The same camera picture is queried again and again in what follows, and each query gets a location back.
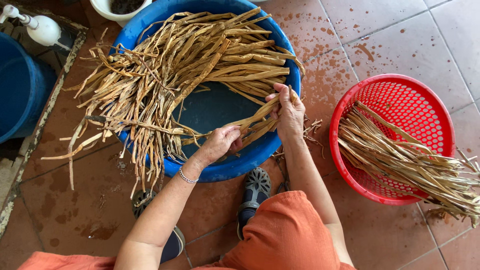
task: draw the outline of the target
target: hand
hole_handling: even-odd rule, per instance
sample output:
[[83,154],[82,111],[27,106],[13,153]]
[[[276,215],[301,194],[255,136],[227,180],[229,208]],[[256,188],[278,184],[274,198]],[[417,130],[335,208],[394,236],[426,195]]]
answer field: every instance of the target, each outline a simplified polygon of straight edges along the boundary
[[235,152],[240,147],[242,147],[240,126],[226,126],[215,129],[193,156],[206,167],[217,161],[228,151]]
[[293,91],[292,95],[297,99],[292,103],[290,100],[290,93],[288,86],[283,84],[274,84],[273,88],[278,91],[278,94],[271,94],[265,98],[268,102],[276,95],[280,95],[279,100],[282,105],[282,114],[279,116],[280,108],[274,107],[270,116],[274,119],[280,118],[276,129],[278,136],[283,145],[288,145],[296,142],[303,142],[303,116],[305,115],[305,106],[300,101],[297,93]]

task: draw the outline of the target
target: sandal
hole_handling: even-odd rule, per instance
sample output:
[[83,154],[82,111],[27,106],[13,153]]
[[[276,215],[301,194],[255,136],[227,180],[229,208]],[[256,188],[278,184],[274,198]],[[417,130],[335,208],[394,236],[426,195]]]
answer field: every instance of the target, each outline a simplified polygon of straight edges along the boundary
[[272,184],[270,181],[270,176],[268,176],[268,173],[264,169],[257,167],[251,170],[245,176],[245,191],[243,193],[243,200],[247,200],[245,198],[245,194],[248,190],[252,191],[252,197],[248,201],[243,201],[237,212],[237,235],[240,240],[243,240],[243,237],[240,233],[241,229],[243,228],[240,228],[240,223],[238,221],[238,213],[240,213],[245,208],[253,208],[257,210],[260,207],[260,203],[264,201],[262,200],[260,203],[257,202],[259,193],[263,193],[264,195],[266,195],[266,198],[269,198],[271,189]]
[[[147,199],[150,192],[152,192],[152,197]],[[152,202],[153,198],[155,198],[156,192],[150,191],[150,189],[146,189],[145,192],[143,190],[138,190],[132,199],[132,211],[133,215],[137,219],[140,215],[145,211],[145,208]],[[180,255],[185,247],[185,237],[183,236],[180,229],[175,226],[173,228],[170,237],[167,240],[167,243],[163,247],[162,257],[160,259],[160,263],[164,263],[168,260],[176,258]]]

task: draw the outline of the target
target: woman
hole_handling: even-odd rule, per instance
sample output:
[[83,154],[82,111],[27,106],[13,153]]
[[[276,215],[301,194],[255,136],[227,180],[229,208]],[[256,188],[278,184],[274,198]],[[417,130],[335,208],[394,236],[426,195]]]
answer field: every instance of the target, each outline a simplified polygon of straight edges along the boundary
[[[270,179],[261,168],[247,174],[238,211],[242,241],[222,260],[197,269],[316,269],[353,270],[335,206],[303,140],[305,107],[288,87],[275,84],[282,114],[274,108],[287,161],[291,189],[270,197]],[[269,101],[275,94],[266,97]],[[175,227],[202,170],[241,147],[239,126],[218,128],[141,212],[123,242],[118,257],[60,256],[35,252],[19,269],[158,269],[176,257],[185,240]]]

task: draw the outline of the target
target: woman's left hand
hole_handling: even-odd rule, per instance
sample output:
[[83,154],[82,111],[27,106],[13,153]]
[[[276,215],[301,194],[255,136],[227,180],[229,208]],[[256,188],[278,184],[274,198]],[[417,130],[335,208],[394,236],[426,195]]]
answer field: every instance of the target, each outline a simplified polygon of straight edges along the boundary
[[235,152],[242,147],[240,126],[232,125],[215,129],[195,156],[204,167],[217,161],[228,151]]

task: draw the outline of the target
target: foot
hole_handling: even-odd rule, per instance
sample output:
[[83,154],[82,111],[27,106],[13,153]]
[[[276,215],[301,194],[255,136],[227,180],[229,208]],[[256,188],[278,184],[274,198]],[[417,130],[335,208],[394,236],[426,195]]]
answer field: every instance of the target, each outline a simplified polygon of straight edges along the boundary
[[270,177],[262,168],[257,167],[245,176],[245,191],[237,212],[237,235],[240,240],[243,240],[243,227],[255,215],[260,204],[270,197],[271,188]]
[[[150,202],[152,202],[153,198],[156,196],[156,192],[152,191],[152,197],[147,199],[149,193],[150,193],[150,189],[146,189],[145,192],[143,192],[142,190],[138,190],[133,195],[132,211],[136,219],[140,217],[140,215],[143,213],[145,208],[150,204]],[[142,201],[144,201],[144,203],[139,207],[137,207],[137,205],[139,205]],[[164,263],[168,260],[176,258],[178,255],[181,254],[184,247],[185,247],[185,237],[183,237],[183,234],[180,231],[180,229],[177,226],[175,226],[175,228],[173,228],[172,233],[170,234],[170,237],[167,240],[167,243],[165,244],[165,247],[163,248],[162,258],[160,259],[160,263]]]

